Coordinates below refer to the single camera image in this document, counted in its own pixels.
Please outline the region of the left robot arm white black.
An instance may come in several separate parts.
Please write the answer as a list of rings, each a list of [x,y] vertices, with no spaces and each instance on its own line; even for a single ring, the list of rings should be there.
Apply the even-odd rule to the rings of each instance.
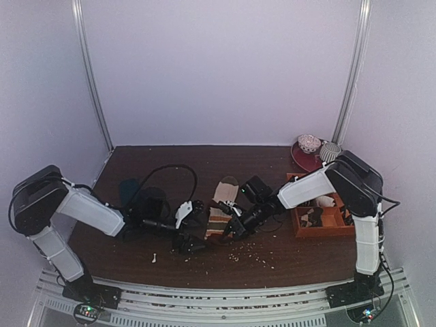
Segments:
[[[55,215],[123,241],[136,240],[146,233],[165,234],[171,237],[173,250],[182,254],[206,248],[204,240],[184,229],[185,223],[202,213],[203,203],[188,199],[172,212],[165,193],[157,187],[145,187],[147,181],[123,181],[119,185],[122,204],[114,206],[89,186],[65,179],[57,166],[49,165],[15,186],[8,221],[55,267],[66,288],[81,301],[92,302],[98,288],[85,264],[55,229]]]

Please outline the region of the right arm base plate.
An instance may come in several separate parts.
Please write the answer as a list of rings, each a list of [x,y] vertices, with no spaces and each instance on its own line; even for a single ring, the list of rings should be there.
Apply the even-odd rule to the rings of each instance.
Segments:
[[[331,309],[368,301],[372,299],[373,295],[384,295],[381,283],[376,283],[370,288],[356,281],[329,286],[325,291]]]

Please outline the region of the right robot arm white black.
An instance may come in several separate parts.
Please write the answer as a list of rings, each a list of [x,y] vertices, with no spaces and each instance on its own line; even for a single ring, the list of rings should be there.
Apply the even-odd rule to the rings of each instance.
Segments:
[[[277,190],[254,175],[240,188],[252,204],[250,209],[223,201],[218,203],[219,208],[231,216],[221,239],[244,239],[269,217],[335,193],[351,215],[355,229],[357,259],[349,295],[354,300],[364,300],[375,290],[382,268],[379,255],[384,242],[383,184],[381,175],[350,151],[342,151],[334,161],[288,181]]]

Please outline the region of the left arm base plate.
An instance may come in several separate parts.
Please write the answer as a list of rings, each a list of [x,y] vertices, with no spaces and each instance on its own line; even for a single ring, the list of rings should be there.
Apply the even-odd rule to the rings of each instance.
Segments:
[[[63,288],[62,296],[93,307],[117,309],[121,293],[119,287],[102,284],[92,284],[90,287],[67,285]]]

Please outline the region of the cream striped knitted sock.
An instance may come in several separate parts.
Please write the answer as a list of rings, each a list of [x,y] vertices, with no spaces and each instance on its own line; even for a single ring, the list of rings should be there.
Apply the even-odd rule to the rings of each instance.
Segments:
[[[225,214],[219,207],[219,202],[235,202],[238,195],[239,184],[235,177],[223,177],[216,189],[209,206],[209,216],[206,225],[204,240],[211,243],[219,243],[227,223],[231,220],[231,216]]]

